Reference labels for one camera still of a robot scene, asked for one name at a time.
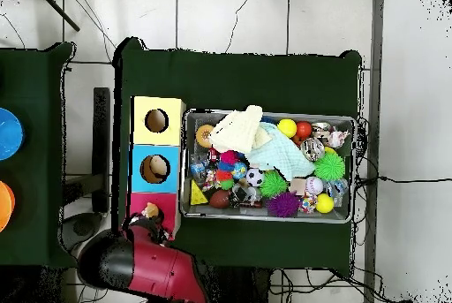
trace yellow ball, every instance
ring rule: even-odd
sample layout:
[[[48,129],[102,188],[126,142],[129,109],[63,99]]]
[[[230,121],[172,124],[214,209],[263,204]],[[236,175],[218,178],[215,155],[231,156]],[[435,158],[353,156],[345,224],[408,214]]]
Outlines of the yellow ball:
[[[326,154],[337,154],[333,148],[329,148],[328,146],[325,146],[325,153]]]
[[[278,123],[278,129],[282,134],[292,138],[297,133],[297,124],[295,121],[285,118]]]
[[[315,207],[321,214],[327,214],[334,206],[335,202],[328,194],[322,193],[317,196],[317,204]]]

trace purple spiky ball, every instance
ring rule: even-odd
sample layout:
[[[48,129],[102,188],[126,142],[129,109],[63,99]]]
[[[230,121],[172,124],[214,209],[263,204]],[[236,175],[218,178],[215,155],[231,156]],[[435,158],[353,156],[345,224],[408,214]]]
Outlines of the purple spiky ball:
[[[267,209],[278,217],[289,217],[298,212],[299,205],[299,198],[295,194],[281,193],[267,202]]]

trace green spiky ball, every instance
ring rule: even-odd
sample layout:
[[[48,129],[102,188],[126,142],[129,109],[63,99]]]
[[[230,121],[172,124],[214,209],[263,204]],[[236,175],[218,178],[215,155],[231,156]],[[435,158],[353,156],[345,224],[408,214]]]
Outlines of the green spiky ball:
[[[340,179],[345,174],[345,161],[338,154],[325,154],[314,164],[314,174],[326,181]]]
[[[259,186],[263,196],[271,198],[287,190],[287,182],[276,170],[265,172],[264,182]]]
[[[229,190],[234,186],[234,180],[225,179],[224,181],[220,182],[220,185],[222,186],[222,190]]]

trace metal tray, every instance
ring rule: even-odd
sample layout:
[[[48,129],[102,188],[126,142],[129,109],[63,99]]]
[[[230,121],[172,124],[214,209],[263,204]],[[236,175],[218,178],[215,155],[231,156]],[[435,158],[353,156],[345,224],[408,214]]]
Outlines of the metal tray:
[[[322,116],[322,115],[304,115],[290,113],[272,113],[264,112],[263,116],[271,117],[276,121],[283,118],[291,118],[295,121],[328,122],[332,126],[336,126],[338,130],[349,131],[350,136],[347,137],[342,147],[338,148],[337,154],[344,157],[346,172],[345,178],[349,181],[349,191],[343,196],[343,204],[341,207],[335,207],[328,214],[314,212],[312,214],[304,214],[298,212],[293,217],[275,217],[270,216],[266,208],[224,208],[218,209],[206,205],[190,205],[190,193],[192,176],[189,168],[190,155],[197,152],[207,152],[206,148],[201,147],[195,140],[195,133],[198,128],[204,124],[216,125],[222,120],[230,110],[187,110],[183,117],[182,126],[182,155],[181,155],[181,178],[180,178],[180,196],[179,208],[181,213],[186,217],[210,217],[224,219],[239,220],[263,220],[263,221],[279,221],[279,222],[307,222],[307,223],[347,223],[350,221],[353,213],[353,199],[351,193],[355,186],[356,174],[356,155],[355,144],[357,139],[357,122],[352,117],[340,116]]]

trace stacked boxes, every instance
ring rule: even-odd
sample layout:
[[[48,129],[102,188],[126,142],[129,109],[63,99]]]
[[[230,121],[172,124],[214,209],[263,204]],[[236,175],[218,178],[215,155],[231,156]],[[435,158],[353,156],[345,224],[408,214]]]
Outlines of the stacked boxes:
[[[177,205],[181,126],[185,105],[180,99],[134,96],[130,214],[154,203],[163,212],[165,231],[175,238],[180,225]]]

